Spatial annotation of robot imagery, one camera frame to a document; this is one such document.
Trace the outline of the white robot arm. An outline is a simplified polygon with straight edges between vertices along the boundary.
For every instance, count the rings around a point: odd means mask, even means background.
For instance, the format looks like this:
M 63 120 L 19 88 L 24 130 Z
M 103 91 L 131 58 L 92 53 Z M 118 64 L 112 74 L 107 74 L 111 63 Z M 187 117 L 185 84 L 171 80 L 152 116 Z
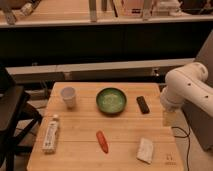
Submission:
M 213 117 L 213 88 L 205 83 L 207 78 L 208 70 L 200 62 L 172 69 L 166 74 L 166 86 L 160 95 L 162 106 L 175 111 L 188 100 Z

